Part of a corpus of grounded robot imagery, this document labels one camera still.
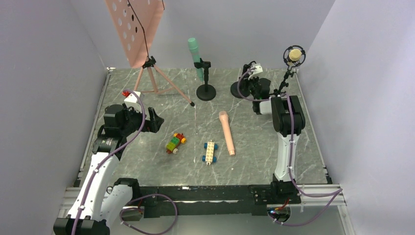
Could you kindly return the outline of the black shock-mount tripod stand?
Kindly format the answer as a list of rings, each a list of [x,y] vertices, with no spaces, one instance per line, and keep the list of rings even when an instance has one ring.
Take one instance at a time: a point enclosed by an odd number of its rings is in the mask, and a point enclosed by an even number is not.
[[[302,56],[298,61],[295,62],[291,62],[288,59],[288,53],[290,52],[290,50],[297,48],[300,49],[302,51]],[[287,66],[287,70],[283,76],[283,80],[280,83],[279,87],[277,89],[274,89],[274,92],[270,94],[270,98],[271,97],[282,97],[284,96],[285,92],[283,91],[284,88],[289,86],[288,83],[288,78],[293,77],[294,73],[295,73],[295,69],[297,67],[299,67],[300,65],[302,65],[304,63],[306,59],[306,52],[305,49],[299,45],[293,45],[293,46],[289,46],[283,53],[283,61],[285,63],[285,65]]]

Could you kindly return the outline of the yellow cream microphone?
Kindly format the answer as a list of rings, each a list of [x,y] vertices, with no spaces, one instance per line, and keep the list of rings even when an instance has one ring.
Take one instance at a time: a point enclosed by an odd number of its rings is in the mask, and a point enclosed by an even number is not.
[[[302,51],[297,48],[290,50],[290,52],[288,53],[288,59],[291,62],[298,61],[301,58],[301,56],[302,56]]]

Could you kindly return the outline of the black round-base mic stand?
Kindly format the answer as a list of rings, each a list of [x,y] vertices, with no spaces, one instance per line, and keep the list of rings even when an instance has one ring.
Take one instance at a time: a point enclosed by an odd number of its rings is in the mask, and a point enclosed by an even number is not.
[[[196,69],[203,70],[204,84],[199,86],[196,90],[197,97],[202,101],[210,101],[216,97],[216,89],[208,83],[209,81],[209,69],[211,68],[211,62],[204,61],[200,58],[200,62],[194,62]]]

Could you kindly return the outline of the teal green microphone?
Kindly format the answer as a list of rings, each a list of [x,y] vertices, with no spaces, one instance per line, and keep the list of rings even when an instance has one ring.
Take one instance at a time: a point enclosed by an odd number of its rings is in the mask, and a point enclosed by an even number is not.
[[[187,41],[187,44],[188,44],[188,48],[189,48],[189,51],[190,51],[192,59],[193,59],[193,63],[194,64],[195,63],[200,63],[201,62],[201,57],[200,57],[200,54],[199,54],[199,44],[198,44],[197,39],[194,38],[194,37],[189,38],[188,41]],[[204,80],[203,69],[202,68],[196,68],[196,72],[197,72],[197,75],[198,75],[200,81],[203,81]]]

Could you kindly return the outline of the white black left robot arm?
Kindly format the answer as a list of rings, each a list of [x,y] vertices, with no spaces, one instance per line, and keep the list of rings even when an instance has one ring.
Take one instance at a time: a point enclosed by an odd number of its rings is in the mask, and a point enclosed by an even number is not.
[[[141,196],[138,180],[133,178],[119,178],[111,193],[107,186],[129,144],[127,137],[140,132],[156,133],[164,119],[152,107],[143,112],[137,103],[110,105],[103,118],[84,184],[68,214],[55,220],[56,235],[108,235],[122,208]]]

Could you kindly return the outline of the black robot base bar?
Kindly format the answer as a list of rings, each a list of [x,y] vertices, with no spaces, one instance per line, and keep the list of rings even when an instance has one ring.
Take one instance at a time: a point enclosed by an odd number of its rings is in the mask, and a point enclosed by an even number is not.
[[[266,216],[272,207],[301,203],[299,193],[268,185],[140,187],[133,198],[144,218],[174,215],[251,214]]]

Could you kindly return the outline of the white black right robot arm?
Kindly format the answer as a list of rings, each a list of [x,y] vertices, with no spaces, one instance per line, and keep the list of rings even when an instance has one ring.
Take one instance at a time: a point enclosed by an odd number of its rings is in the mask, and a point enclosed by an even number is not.
[[[305,116],[295,95],[282,91],[288,87],[287,79],[292,71],[286,71],[283,81],[273,93],[269,92],[270,80],[254,76],[249,79],[242,75],[231,85],[231,94],[253,102],[253,111],[258,115],[271,114],[278,138],[277,166],[273,174],[272,187],[277,195],[298,195],[301,193],[295,180],[295,154],[297,142],[305,128]]]

